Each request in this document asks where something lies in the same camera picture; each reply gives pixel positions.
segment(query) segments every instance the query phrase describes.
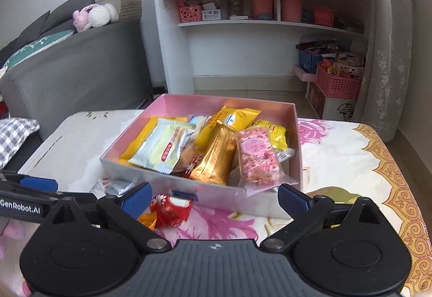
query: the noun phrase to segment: screw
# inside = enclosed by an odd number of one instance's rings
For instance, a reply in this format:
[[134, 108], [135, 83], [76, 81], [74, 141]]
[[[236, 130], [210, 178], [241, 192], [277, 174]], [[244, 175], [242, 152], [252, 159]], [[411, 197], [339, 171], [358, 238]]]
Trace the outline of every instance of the screw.
[[164, 239], [149, 239], [147, 241], [147, 246], [152, 248], [153, 250], [161, 250], [162, 248], [166, 247], [167, 242]]
[[270, 250], [280, 250], [285, 246], [285, 242], [280, 239], [267, 239], [264, 241], [264, 246]]

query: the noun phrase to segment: black circular disc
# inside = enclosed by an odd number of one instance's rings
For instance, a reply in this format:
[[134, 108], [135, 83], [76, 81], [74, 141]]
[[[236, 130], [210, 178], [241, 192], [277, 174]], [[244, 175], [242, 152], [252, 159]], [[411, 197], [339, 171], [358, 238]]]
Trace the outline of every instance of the black circular disc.
[[300, 275], [319, 290], [353, 297], [400, 290], [411, 263], [397, 236], [366, 223], [311, 234], [294, 248], [293, 258]]
[[20, 267], [29, 287], [50, 296], [87, 297], [110, 290], [138, 264], [135, 246], [114, 231], [73, 223], [31, 238]]

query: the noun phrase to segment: open cardboard box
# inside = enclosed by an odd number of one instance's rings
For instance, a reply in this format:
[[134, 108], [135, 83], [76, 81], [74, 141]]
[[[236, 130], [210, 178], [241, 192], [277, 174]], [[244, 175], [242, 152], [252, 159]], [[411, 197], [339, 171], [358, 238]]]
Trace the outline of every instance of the open cardboard box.
[[278, 219], [289, 218], [280, 208], [277, 192], [274, 189], [245, 198], [238, 195], [239, 188], [237, 187], [205, 184], [119, 163], [120, 156], [141, 132], [149, 117], [210, 116], [222, 106], [261, 110], [259, 119], [269, 120], [286, 127], [287, 140], [289, 146], [295, 149], [295, 155], [282, 165], [286, 163], [283, 166], [284, 170], [291, 178], [299, 182], [296, 187], [302, 190], [302, 155], [297, 132], [297, 114], [294, 104], [283, 102], [202, 95], [162, 95], [148, 106], [102, 155], [100, 160], [103, 167], [112, 178], [138, 183], [149, 182], [154, 195], [162, 193], [194, 199], [200, 206], [214, 209]]

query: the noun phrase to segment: sofa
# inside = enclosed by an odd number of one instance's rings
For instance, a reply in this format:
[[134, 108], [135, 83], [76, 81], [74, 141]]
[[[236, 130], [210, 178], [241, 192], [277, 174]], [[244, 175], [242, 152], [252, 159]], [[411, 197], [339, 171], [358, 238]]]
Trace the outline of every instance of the sofa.
[[[74, 29], [72, 13], [94, 0], [68, 0], [30, 24], [0, 50], [0, 68], [18, 49], [46, 35]], [[92, 28], [27, 58], [0, 79], [11, 117], [36, 119], [7, 169], [21, 166], [67, 117], [82, 111], [134, 109], [153, 93], [139, 18]]]

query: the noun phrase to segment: tablecloth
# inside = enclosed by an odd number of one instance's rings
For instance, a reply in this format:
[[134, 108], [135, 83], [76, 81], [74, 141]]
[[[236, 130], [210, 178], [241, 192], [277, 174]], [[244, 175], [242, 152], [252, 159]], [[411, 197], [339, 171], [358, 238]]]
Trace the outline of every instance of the tablecloth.
[[[88, 112], [66, 119], [21, 169], [21, 173], [56, 179], [60, 190], [89, 191], [104, 176], [101, 154], [139, 115], [136, 110]], [[418, 205], [392, 155], [376, 132], [358, 123], [299, 119], [306, 192], [336, 202], [372, 198], [407, 245], [413, 268], [403, 294], [429, 289], [432, 250]], [[159, 230], [174, 243], [179, 238], [232, 239], [266, 236], [286, 220], [254, 217], [194, 206], [186, 223]], [[26, 238], [9, 242], [0, 263], [3, 289], [23, 296], [19, 254], [35, 224], [25, 223]]]

